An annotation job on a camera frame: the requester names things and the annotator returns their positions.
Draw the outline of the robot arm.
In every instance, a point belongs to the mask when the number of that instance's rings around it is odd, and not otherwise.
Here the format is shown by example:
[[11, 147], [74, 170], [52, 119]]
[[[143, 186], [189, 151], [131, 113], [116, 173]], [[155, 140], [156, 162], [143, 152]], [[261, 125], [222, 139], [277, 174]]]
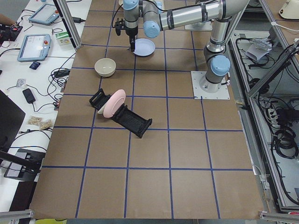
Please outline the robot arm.
[[130, 49], [135, 51], [139, 18], [143, 19], [144, 34], [148, 38], [179, 27], [206, 31], [206, 24], [210, 24], [211, 35], [204, 49], [206, 64], [210, 66], [212, 58], [224, 54], [233, 26], [247, 5], [247, 0], [197, 0], [193, 5], [166, 10], [155, 0], [125, 0], [121, 6], [124, 19], [117, 20], [114, 28], [117, 35], [122, 30], [126, 32]]

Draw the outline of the person forearm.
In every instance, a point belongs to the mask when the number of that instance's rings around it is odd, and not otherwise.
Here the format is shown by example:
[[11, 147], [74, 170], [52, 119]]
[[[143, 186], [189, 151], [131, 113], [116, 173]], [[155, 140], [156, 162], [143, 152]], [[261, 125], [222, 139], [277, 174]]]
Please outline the person forearm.
[[12, 26], [15, 24], [15, 21], [0, 13], [0, 24], [5, 26]]

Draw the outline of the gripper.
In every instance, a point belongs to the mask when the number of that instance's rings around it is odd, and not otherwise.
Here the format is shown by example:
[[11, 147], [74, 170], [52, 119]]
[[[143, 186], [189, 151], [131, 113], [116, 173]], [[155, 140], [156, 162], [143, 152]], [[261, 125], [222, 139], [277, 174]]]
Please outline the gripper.
[[126, 34], [129, 36], [131, 52], [135, 51], [135, 37], [138, 34], [138, 22], [125, 22]]

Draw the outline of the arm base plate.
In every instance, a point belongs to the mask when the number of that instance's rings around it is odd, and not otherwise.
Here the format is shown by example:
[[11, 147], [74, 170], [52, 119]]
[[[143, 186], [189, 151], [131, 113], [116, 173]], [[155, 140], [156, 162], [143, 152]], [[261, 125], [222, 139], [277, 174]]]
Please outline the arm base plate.
[[212, 31], [212, 24], [210, 21], [208, 22], [197, 22], [189, 25], [185, 25], [185, 30], [191, 31], [203, 31], [203, 32], [210, 32]]
[[195, 99], [230, 100], [225, 77], [218, 84], [208, 82], [205, 71], [191, 71], [191, 77]]

